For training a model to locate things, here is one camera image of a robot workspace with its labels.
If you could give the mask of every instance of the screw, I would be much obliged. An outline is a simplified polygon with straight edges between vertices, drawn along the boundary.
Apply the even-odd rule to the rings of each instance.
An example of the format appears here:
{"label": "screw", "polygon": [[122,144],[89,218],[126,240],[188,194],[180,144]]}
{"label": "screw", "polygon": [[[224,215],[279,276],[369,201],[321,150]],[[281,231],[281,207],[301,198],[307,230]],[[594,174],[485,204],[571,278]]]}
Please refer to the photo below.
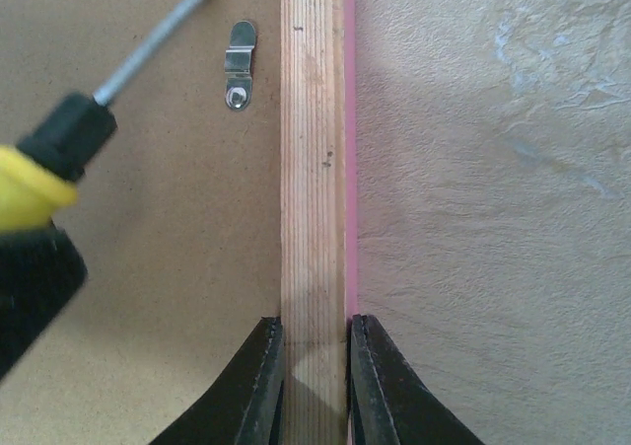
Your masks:
{"label": "screw", "polygon": [[226,94],[226,103],[232,110],[241,110],[245,107],[247,92],[243,87],[232,87]]}

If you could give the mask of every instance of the screwdriver shaft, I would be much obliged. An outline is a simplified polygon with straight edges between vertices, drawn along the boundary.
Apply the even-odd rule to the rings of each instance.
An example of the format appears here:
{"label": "screwdriver shaft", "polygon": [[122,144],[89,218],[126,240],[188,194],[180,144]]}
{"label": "screwdriver shaft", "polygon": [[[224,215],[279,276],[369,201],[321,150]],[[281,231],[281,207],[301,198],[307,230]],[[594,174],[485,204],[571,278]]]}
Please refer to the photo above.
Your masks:
{"label": "screwdriver shaft", "polygon": [[165,19],[141,42],[123,64],[93,94],[95,102],[109,106],[142,66],[156,53],[163,43],[206,0],[182,0]]}

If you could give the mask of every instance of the wooden bar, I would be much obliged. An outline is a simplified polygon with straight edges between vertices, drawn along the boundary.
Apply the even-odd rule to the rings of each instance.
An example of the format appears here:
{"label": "wooden bar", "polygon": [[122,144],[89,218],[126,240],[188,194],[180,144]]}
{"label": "wooden bar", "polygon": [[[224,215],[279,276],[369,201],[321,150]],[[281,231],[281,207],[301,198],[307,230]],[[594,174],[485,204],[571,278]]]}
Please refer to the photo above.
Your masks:
{"label": "wooden bar", "polygon": [[347,435],[344,0],[281,3],[285,443],[342,444]]}

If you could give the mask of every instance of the metal bracket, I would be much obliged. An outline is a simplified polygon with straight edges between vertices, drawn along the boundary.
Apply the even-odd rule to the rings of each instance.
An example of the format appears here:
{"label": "metal bracket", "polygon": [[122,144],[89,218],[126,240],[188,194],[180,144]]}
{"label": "metal bracket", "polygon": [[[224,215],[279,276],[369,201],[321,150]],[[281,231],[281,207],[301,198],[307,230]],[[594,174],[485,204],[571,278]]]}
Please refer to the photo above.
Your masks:
{"label": "metal bracket", "polygon": [[226,105],[242,111],[252,97],[252,53],[256,46],[256,30],[248,21],[240,21],[230,32],[230,46],[226,50]]}

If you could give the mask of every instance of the pink edge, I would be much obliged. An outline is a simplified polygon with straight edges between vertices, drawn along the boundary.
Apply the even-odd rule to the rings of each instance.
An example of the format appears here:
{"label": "pink edge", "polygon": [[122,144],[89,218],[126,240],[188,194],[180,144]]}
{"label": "pink edge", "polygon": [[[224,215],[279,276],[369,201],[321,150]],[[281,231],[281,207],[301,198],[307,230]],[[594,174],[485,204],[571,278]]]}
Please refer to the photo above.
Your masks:
{"label": "pink edge", "polygon": [[357,292],[357,118],[355,114],[355,0],[344,0],[344,82],[346,131],[346,316],[359,313]]}

